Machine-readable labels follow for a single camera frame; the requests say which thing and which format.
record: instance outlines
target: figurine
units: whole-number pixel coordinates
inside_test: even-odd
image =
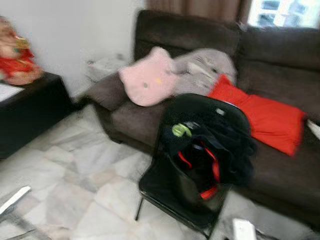
[[[13,85],[25,85],[42,76],[42,69],[30,60],[34,55],[29,48],[27,40],[18,37],[12,25],[0,16],[0,79]]]

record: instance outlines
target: brown curtain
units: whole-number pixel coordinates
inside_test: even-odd
[[[247,23],[252,0],[147,0],[147,8],[216,21]]]

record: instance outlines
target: black table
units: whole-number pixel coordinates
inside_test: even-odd
[[[0,102],[0,159],[9,157],[75,109],[58,75],[46,72],[22,87],[23,91]]]

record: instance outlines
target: red cushion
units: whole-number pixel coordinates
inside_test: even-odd
[[[248,95],[221,75],[207,95],[240,108],[251,125],[251,135],[259,141],[293,156],[302,139],[303,118],[300,109],[257,95]]]

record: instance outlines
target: dark brown sofa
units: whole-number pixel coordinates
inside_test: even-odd
[[[197,17],[142,10],[137,18],[134,59],[152,47],[172,57],[198,48],[229,54],[238,71],[237,86],[305,111],[320,122],[320,32],[315,29],[241,29]],[[151,107],[132,103],[117,73],[88,92],[109,137],[146,152],[155,144],[170,99]],[[258,142],[254,178],[245,196],[320,229],[320,141],[305,127],[295,157]]]

